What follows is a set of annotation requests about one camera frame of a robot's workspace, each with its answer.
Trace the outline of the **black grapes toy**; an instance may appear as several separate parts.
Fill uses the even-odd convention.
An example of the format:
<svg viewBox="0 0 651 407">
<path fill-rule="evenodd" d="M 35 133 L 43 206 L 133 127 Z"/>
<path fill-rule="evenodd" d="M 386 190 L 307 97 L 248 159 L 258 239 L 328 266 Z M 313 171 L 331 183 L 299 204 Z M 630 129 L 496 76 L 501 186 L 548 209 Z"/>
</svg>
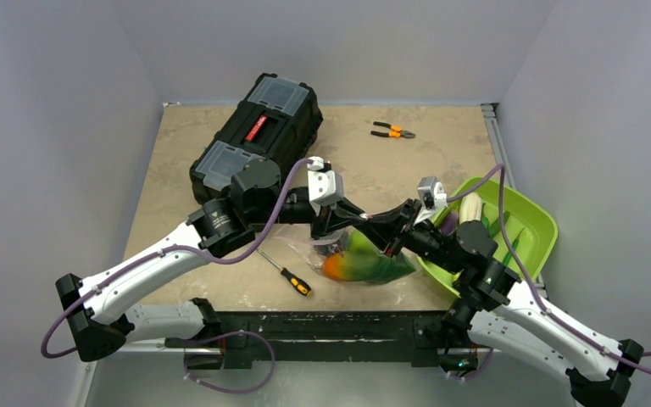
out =
<svg viewBox="0 0 651 407">
<path fill-rule="evenodd" d="M 342 251 L 342 240 L 316 241 L 313 250 L 319 256 L 324 258 L 330 257 Z"/>
</svg>

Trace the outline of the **green bok choy toy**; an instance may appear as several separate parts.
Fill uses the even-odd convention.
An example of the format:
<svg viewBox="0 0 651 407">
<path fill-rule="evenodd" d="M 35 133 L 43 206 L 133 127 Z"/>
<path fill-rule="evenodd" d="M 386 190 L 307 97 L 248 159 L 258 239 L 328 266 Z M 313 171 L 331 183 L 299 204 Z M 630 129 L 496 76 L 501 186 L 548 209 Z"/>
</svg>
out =
<svg viewBox="0 0 651 407">
<path fill-rule="evenodd" d="M 370 284 L 388 284 L 416 271 L 416 267 L 404 254 L 394 257 L 378 255 L 372 261 L 366 281 Z"/>
</svg>

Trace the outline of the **clear zip top bag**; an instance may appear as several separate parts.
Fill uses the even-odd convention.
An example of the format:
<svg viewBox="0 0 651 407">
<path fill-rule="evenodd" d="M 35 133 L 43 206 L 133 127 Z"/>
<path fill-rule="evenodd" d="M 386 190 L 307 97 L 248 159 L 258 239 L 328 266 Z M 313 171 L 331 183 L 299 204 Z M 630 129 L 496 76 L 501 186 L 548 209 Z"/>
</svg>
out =
<svg viewBox="0 0 651 407">
<path fill-rule="evenodd" d="M 287 244 L 317 275 L 348 284 L 386 285 L 413 274 L 408 255 L 388 257 L 352 227 L 313 240 L 307 225 L 283 225 L 274 238 Z"/>
</svg>

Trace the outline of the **orange mango toy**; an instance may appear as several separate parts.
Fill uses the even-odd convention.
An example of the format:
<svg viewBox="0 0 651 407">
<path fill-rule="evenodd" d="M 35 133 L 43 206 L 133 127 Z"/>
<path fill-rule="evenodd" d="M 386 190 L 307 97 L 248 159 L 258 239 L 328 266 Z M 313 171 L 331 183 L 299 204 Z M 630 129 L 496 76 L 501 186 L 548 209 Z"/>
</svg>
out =
<svg viewBox="0 0 651 407">
<path fill-rule="evenodd" d="M 338 282 L 364 282 L 372 266 L 369 255 L 341 252 L 327 257 L 320 267 L 321 274 Z"/>
</svg>

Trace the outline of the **green apple toy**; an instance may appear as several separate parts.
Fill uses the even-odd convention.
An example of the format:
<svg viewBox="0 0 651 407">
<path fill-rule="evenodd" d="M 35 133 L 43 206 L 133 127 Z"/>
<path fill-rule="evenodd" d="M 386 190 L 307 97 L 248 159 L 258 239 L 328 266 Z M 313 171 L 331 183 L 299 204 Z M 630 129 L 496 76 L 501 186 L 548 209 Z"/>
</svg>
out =
<svg viewBox="0 0 651 407">
<path fill-rule="evenodd" d="M 361 231 L 351 230 L 348 236 L 347 251 L 352 254 L 378 256 L 380 249 Z"/>
</svg>

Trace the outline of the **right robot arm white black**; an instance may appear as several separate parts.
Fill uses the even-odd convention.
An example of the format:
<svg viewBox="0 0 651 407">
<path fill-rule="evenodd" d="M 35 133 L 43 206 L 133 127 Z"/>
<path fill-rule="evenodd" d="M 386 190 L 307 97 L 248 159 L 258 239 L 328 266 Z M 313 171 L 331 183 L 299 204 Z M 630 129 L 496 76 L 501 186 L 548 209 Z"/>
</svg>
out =
<svg viewBox="0 0 651 407">
<path fill-rule="evenodd" d="M 614 340 L 572 319 L 546 301 L 524 270 L 515 271 L 495 258 L 498 247 L 479 220 L 462 221 L 444 234 L 420 219 L 422 205 L 409 199 L 377 215 L 360 215 L 357 229 L 385 254 L 406 248 L 457 277 L 459 296 L 442 319 L 442 334 L 461 345 L 476 331 L 475 318 L 493 313 L 519 326 L 564 358 L 570 394 L 583 406 L 622 406 L 631 389 L 634 365 L 643 347 Z"/>
</svg>

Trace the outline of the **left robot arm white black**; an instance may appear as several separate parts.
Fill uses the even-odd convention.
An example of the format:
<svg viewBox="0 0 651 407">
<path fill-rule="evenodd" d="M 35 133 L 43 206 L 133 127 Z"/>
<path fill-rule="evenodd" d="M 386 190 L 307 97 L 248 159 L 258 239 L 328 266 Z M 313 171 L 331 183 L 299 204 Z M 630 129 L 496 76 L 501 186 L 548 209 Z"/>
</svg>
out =
<svg viewBox="0 0 651 407">
<path fill-rule="evenodd" d="M 199 347 L 214 343 L 219 324 L 209 302 L 195 298 L 169 306 L 142 304 L 165 284 L 205 265 L 234 265 L 253 254 L 276 224 L 318 221 L 345 198 L 343 181 L 321 157 L 297 161 L 287 175 L 275 162 L 254 159 L 231 178 L 221 194 L 202 203 L 166 237 L 94 276 L 68 274 L 56 288 L 84 362 L 100 360 L 127 343 L 174 338 Z"/>
</svg>

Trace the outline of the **yellow black screwdriver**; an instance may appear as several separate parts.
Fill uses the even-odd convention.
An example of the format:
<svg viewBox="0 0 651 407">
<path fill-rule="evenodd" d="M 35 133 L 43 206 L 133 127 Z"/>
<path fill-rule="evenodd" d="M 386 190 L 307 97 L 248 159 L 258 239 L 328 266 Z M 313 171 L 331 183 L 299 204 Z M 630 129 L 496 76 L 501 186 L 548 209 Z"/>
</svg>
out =
<svg viewBox="0 0 651 407">
<path fill-rule="evenodd" d="M 279 273 L 288 281 L 289 285 L 294 288 L 299 294 L 308 297 L 312 294 L 312 288 L 310 285 L 303 280 L 302 278 L 296 276 L 294 273 L 289 271 L 286 267 L 280 266 L 275 262 L 268 254 L 263 252 L 260 249 L 257 249 L 257 252 L 270 264 L 272 264 Z"/>
</svg>

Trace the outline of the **orange black pliers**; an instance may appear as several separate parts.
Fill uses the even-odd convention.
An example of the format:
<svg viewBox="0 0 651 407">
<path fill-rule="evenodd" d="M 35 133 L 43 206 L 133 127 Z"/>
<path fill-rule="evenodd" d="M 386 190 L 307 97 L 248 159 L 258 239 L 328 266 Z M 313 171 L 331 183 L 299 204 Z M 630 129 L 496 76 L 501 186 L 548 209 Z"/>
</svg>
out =
<svg viewBox="0 0 651 407">
<path fill-rule="evenodd" d="M 400 126 L 392 125 L 387 122 L 374 121 L 372 125 L 385 128 L 384 131 L 371 130 L 370 134 L 375 137 L 405 138 L 405 139 L 412 139 L 416 137 L 416 135 L 412 131 L 405 130 Z"/>
</svg>

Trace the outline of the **green cucumber toy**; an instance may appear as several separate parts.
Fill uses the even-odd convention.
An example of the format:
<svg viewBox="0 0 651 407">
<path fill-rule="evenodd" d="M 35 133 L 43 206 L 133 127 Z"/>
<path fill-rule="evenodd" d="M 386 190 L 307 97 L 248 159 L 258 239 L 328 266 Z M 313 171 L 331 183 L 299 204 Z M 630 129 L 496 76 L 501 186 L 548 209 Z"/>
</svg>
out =
<svg viewBox="0 0 651 407">
<path fill-rule="evenodd" d="M 503 225 L 505 225 L 510 217 L 509 211 L 504 211 L 496 220 L 493 220 L 489 223 L 488 234 L 491 238 L 498 236 L 502 230 Z"/>
</svg>

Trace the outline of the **green chili pepper toy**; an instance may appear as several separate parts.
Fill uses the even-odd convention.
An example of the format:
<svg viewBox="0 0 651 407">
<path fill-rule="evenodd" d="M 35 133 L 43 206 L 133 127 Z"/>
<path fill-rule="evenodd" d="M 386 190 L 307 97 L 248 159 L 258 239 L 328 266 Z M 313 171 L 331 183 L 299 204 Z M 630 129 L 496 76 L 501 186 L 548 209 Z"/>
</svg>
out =
<svg viewBox="0 0 651 407">
<path fill-rule="evenodd" d="M 509 264 L 510 264 L 511 260 L 514 258 L 514 252 L 518 248 L 521 234 L 522 234 L 522 231 L 519 231 L 519 233 L 516 235 L 516 237 L 511 241 L 511 248 L 508 249 L 508 252 L 504 256 L 503 264 L 506 267 L 509 267 Z"/>
</svg>

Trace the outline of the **green plastic basin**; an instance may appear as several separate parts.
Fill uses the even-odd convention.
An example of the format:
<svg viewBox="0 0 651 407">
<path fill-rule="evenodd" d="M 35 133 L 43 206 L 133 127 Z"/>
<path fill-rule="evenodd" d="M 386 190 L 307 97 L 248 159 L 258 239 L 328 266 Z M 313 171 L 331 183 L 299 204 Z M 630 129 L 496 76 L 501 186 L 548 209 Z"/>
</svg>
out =
<svg viewBox="0 0 651 407">
<path fill-rule="evenodd" d="M 480 179 L 480 176 L 471 177 L 455 189 L 453 194 L 472 189 Z M 498 181 L 493 178 L 475 190 L 483 201 L 482 217 L 487 218 L 488 225 L 498 218 L 498 189 Z M 434 225 L 440 226 L 446 213 L 451 210 L 459 210 L 459 201 L 451 203 L 446 209 L 442 209 L 434 215 L 431 218 Z M 519 231 L 522 231 L 516 253 L 536 287 L 540 287 L 542 281 L 539 276 L 558 238 L 557 224 L 547 211 L 531 201 L 527 196 L 510 187 L 504 188 L 504 211 L 510 212 L 509 220 L 505 224 L 505 230 L 510 241 L 516 237 Z M 504 244 L 502 233 L 496 236 L 494 240 L 498 244 L 494 258 L 503 261 L 508 249 Z M 452 275 L 421 257 L 416 258 L 424 272 L 434 282 L 437 282 L 438 285 L 453 296 L 459 297 L 459 292 L 453 287 L 453 281 L 459 274 Z M 514 259 L 511 260 L 509 268 L 522 275 L 522 271 Z"/>
</svg>

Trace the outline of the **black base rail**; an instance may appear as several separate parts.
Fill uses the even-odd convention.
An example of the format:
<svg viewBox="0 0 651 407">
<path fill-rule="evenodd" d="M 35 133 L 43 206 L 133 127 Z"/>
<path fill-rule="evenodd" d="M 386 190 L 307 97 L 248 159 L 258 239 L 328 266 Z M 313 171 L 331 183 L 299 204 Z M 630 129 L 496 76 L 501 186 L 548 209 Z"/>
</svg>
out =
<svg viewBox="0 0 651 407">
<path fill-rule="evenodd" d="M 192 338 L 166 337 L 193 370 L 249 369 L 255 361 L 408 363 L 447 373 L 475 371 L 482 360 L 465 332 L 448 328 L 445 312 L 216 311 L 195 301 L 204 326 Z"/>
</svg>

